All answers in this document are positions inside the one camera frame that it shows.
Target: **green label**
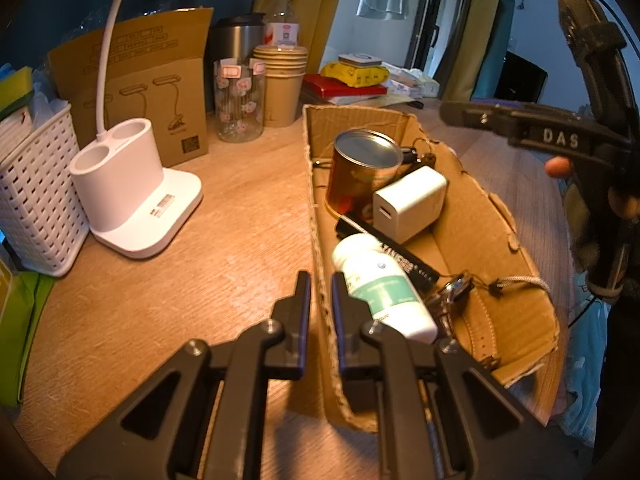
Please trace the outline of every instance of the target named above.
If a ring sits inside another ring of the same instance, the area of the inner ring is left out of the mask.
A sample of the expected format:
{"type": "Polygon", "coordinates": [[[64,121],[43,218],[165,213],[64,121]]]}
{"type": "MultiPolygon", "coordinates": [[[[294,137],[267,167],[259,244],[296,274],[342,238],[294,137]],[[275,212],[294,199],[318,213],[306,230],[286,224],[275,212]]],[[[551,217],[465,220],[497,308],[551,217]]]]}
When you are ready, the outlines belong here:
{"type": "Polygon", "coordinates": [[[359,286],[351,295],[369,303],[373,316],[390,306],[408,301],[420,301],[402,276],[383,276],[359,286]]]}

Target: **glass jar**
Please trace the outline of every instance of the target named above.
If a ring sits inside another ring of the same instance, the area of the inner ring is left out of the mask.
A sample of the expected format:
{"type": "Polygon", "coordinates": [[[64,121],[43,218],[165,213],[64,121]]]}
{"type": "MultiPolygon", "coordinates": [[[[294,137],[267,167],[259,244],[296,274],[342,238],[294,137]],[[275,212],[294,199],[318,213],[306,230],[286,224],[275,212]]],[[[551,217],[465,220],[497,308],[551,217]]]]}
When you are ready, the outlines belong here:
{"type": "Polygon", "coordinates": [[[265,65],[259,59],[221,59],[214,63],[218,137],[248,142],[260,137],[264,123],[265,65]]]}

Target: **pill bottle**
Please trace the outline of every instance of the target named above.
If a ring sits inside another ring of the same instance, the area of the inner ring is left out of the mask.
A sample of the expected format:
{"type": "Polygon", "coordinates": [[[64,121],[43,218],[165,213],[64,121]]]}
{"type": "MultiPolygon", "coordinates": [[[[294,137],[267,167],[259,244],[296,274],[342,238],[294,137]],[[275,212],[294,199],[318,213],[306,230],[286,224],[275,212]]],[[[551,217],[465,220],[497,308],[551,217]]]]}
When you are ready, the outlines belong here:
{"type": "Polygon", "coordinates": [[[396,260],[383,253],[376,237],[356,234],[341,241],[332,254],[344,273],[349,294],[369,303],[373,319],[406,338],[432,343],[438,327],[396,260]]]}

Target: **black marker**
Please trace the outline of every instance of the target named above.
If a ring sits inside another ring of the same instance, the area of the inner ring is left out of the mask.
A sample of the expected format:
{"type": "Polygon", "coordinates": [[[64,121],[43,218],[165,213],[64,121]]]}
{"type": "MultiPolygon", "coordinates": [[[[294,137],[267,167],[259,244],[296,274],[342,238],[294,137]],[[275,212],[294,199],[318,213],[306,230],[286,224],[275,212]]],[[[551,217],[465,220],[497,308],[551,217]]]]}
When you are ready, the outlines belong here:
{"type": "Polygon", "coordinates": [[[340,217],[335,226],[335,232],[340,238],[359,233],[377,238],[383,251],[398,262],[418,292],[423,294],[430,292],[440,279],[440,273],[428,266],[418,256],[352,213],[345,213],[340,217]]]}

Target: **plastic water bottle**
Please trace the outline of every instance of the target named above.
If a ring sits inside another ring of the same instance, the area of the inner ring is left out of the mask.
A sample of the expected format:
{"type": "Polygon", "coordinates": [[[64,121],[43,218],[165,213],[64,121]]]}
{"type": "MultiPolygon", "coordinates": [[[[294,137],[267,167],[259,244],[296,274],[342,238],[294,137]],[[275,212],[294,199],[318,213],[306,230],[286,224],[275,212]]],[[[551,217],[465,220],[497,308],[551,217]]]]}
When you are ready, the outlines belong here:
{"type": "Polygon", "coordinates": [[[344,273],[351,296],[369,303],[373,319],[395,328],[407,338],[433,343],[438,327],[420,301],[414,286],[371,235],[346,237],[331,256],[335,270],[344,273]]]}
{"type": "Polygon", "coordinates": [[[264,21],[266,23],[265,44],[298,44],[298,17],[293,12],[289,0],[271,0],[264,15],[264,21]]]}

